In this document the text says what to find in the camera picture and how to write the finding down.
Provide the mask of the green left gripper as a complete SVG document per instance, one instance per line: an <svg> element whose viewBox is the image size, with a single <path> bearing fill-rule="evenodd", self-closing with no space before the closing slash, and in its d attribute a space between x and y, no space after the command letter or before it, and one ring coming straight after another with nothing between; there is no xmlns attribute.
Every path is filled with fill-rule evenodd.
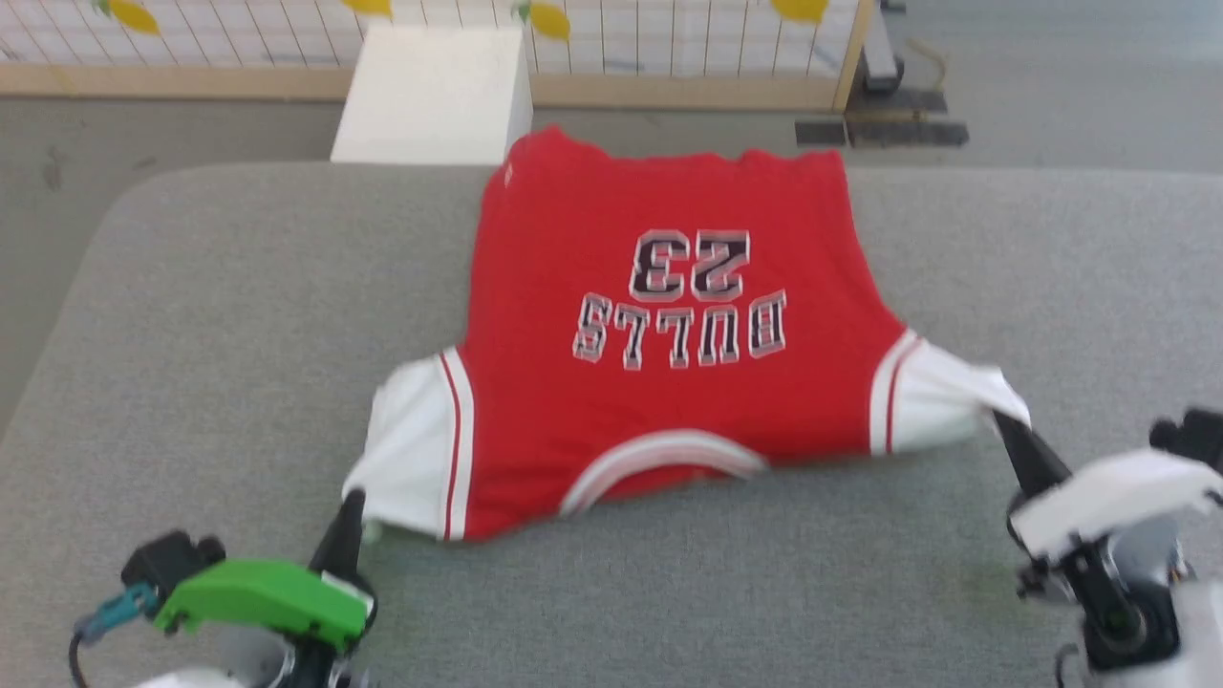
<svg viewBox="0 0 1223 688"><path fill-rule="evenodd" d="M166 635L202 623L270 632L279 657L241 687L367 687L351 667L375 622L378 598L358 573L364 536L363 489L351 489L311 554L309 567L281 558L226 558L190 576L153 615ZM339 574L333 573L339 567Z"/></svg>

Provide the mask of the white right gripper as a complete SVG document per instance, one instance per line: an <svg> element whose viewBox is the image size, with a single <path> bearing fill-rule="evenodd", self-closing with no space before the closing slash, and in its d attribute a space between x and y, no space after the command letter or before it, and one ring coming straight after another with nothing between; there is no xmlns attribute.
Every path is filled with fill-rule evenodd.
<svg viewBox="0 0 1223 688"><path fill-rule="evenodd" d="M1207 512L1221 497L1218 470L1157 448L1108 456L1071 475L1026 422L1005 411L992 411L992 418L1018 480L1018 500L1031 499L1009 517L1031 558L1055 565L1120 528L1189 506Z"/></svg>

